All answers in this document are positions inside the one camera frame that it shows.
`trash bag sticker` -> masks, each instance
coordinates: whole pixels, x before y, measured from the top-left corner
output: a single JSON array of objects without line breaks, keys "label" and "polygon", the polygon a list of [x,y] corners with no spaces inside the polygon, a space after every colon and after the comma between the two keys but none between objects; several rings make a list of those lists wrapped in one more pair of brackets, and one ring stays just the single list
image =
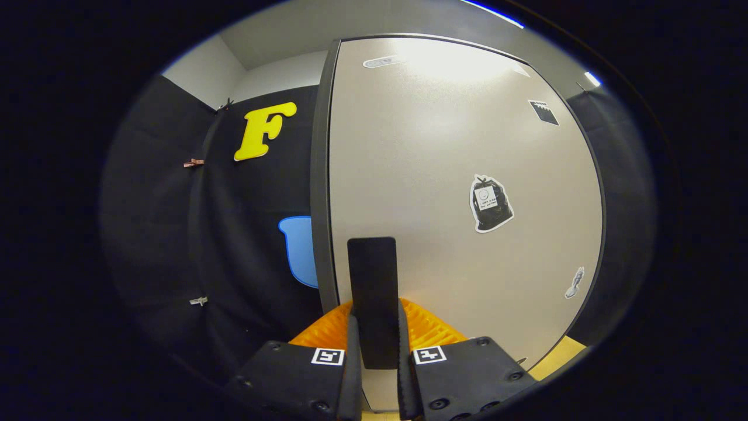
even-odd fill
[{"label": "trash bag sticker", "polygon": [[504,186],[493,177],[475,175],[470,186],[470,209],[479,233],[493,231],[514,217]]}]

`yellow letter f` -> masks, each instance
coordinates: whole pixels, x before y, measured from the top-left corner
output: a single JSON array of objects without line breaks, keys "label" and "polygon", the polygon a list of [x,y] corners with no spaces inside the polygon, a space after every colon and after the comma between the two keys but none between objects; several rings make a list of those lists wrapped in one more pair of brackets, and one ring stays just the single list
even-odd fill
[{"label": "yellow letter f", "polygon": [[244,130],[242,146],[234,154],[235,161],[257,158],[268,153],[268,145],[263,144],[265,133],[268,133],[268,139],[275,139],[281,132],[283,123],[283,119],[279,115],[273,116],[268,121],[270,114],[283,114],[290,117],[296,114],[296,104],[285,103],[248,112],[244,116],[247,121],[247,128]]}]

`black fabric backdrop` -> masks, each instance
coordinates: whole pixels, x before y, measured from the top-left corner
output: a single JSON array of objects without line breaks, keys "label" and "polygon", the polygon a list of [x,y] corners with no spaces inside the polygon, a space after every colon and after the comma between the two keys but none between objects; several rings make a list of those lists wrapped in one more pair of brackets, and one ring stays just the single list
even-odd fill
[{"label": "black fabric backdrop", "polygon": [[[117,290],[149,336],[212,381],[322,315],[318,291],[291,274],[278,230],[310,213],[315,98],[316,86],[297,88],[217,114],[157,76],[109,151],[100,222]],[[245,114],[289,101],[298,110],[266,139],[269,152],[234,161]],[[183,168],[190,158],[205,165]],[[204,306],[189,303],[203,296]]]}]

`clip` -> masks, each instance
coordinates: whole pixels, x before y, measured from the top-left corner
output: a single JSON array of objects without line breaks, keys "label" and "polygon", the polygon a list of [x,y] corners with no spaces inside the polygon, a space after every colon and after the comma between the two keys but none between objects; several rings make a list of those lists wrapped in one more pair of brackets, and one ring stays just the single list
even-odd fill
[{"label": "clip", "polygon": [[191,166],[201,166],[205,163],[205,160],[196,160],[195,158],[189,160],[188,163],[184,163],[185,168],[189,168]]},{"label": "clip", "polygon": [[207,302],[208,302],[208,297],[200,297],[200,298],[195,298],[194,300],[190,300],[190,301],[189,301],[189,303],[190,303],[191,305],[193,305],[193,306],[194,306],[195,304],[200,304],[200,307],[202,307],[202,306],[203,306],[203,304],[205,304],[205,303],[207,303]]}]

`door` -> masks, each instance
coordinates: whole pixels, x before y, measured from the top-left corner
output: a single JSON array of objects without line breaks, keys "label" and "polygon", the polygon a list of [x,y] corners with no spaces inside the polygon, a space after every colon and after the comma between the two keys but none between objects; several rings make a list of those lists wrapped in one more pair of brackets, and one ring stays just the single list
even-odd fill
[{"label": "door", "polygon": [[[518,59],[424,37],[343,41],[332,85],[340,302],[347,241],[394,237],[401,297],[532,367],[580,311],[603,233],[592,154],[562,99]],[[396,370],[363,382],[373,410],[397,409]]]}]

